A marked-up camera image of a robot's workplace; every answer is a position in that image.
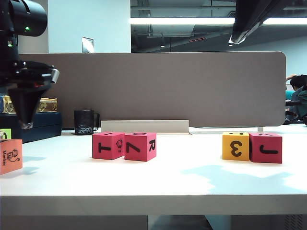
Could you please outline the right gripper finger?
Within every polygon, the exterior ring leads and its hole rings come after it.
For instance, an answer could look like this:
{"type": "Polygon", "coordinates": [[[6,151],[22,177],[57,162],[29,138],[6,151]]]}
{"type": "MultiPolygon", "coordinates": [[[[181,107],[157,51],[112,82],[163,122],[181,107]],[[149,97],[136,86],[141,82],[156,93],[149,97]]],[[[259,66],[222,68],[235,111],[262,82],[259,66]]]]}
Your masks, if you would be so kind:
{"type": "Polygon", "coordinates": [[[263,0],[264,2],[264,11],[261,15],[261,24],[263,22],[274,15],[276,15],[278,12],[282,11],[285,8],[285,1],[284,0],[263,0]]]}
{"type": "Polygon", "coordinates": [[[261,24],[262,0],[237,0],[236,15],[229,43],[242,43],[261,24]]]}

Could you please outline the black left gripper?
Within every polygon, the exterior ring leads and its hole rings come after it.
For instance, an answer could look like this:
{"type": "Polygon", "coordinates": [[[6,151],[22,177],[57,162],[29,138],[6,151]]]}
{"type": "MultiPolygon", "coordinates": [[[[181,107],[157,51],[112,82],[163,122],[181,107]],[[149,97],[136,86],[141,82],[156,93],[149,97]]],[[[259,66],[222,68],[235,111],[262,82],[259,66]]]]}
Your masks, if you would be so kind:
{"type": "Polygon", "coordinates": [[[21,129],[33,127],[33,117],[41,97],[50,89],[52,83],[52,67],[34,61],[13,61],[0,63],[0,90],[16,85],[20,90],[8,90],[15,108],[21,129]],[[24,90],[26,89],[27,110],[24,117],[24,90]]]}

